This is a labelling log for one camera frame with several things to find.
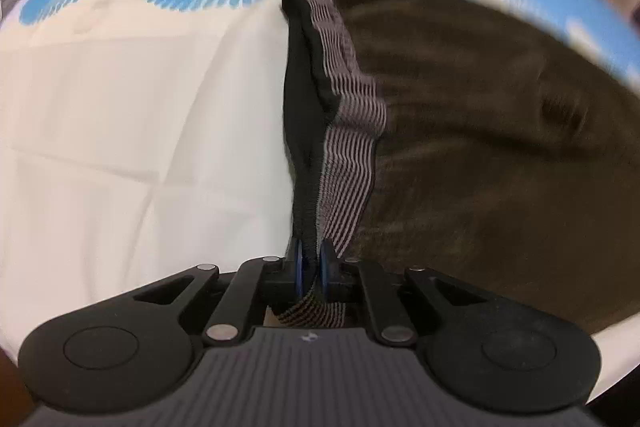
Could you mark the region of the dark brown corduroy pants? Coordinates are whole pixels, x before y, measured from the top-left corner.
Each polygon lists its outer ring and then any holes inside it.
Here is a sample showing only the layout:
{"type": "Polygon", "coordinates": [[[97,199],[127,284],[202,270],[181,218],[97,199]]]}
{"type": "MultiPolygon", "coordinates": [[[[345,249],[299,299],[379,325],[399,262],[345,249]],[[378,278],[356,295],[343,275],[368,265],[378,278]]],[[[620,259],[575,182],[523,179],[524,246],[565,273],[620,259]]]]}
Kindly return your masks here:
{"type": "Polygon", "coordinates": [[[468,0],[282,0],[299,291],[423,265],[597,333],[639,310],[639,99],[468,0]]]}

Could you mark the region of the blue white patterned bed sheet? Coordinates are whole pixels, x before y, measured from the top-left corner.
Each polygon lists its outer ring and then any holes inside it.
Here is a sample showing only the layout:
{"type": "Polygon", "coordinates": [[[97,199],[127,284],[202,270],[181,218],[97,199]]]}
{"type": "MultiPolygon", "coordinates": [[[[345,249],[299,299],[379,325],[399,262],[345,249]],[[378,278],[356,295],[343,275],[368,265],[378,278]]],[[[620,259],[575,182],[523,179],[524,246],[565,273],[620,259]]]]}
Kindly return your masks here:
{"type": "MultiPolygon", "coordinates": [[[[482,0],[626,80],[602,0],[482,0]]],[[[1,349],[192,265],[291,235],[280,0],[1,0],[1,349]]]]}

